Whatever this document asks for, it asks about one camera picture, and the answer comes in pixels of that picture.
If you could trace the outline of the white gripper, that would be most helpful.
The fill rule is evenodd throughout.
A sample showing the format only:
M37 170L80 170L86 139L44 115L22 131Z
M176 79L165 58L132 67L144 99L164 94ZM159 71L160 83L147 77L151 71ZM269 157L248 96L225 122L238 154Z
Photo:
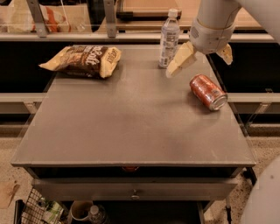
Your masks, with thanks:
M165 75L172 78L183 68L189 67L196 61L195 53L217 53L227 65L233 62L232 48L228 43L231 39L235 26L221 29L207 28L197 18L192 21L190 41L185 42L177 50L173 60L169 63Z

